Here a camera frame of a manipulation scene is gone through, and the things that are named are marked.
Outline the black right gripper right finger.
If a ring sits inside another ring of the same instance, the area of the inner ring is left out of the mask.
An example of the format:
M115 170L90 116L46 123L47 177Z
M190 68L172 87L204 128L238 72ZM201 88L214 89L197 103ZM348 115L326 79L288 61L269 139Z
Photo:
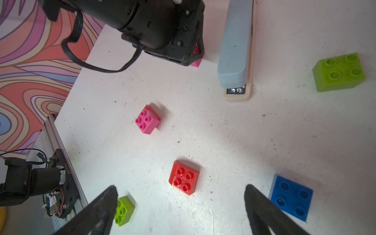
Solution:
M278 209L256 187L248 184L244 193L245 208L254 235L307 235L304 229Z

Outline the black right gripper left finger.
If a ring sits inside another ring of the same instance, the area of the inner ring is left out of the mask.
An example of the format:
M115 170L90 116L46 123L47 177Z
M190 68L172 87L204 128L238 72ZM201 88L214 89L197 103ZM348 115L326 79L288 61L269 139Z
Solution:
M118 206L117 188L109 186L56 235L108 235Z

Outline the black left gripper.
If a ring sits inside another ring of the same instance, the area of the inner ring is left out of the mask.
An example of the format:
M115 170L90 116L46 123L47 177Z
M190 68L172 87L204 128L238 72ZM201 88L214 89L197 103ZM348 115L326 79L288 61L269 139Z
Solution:
M203 58L203 1L138 1L122 39L152 56L190 66Z

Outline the green lego brick front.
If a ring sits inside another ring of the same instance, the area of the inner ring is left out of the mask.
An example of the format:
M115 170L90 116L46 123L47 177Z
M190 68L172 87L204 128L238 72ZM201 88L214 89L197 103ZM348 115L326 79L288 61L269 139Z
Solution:
M135 205L132 203L128 196L119 198L117 200L117 209L114 217L115 223L119 227L128 223L134 210Z

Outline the red lego brick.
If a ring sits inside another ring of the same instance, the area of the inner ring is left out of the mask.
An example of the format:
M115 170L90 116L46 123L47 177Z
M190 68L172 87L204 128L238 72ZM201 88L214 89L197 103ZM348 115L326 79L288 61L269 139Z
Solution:
M195 192L200 172L182 162L174 161L168 182L184 194Z

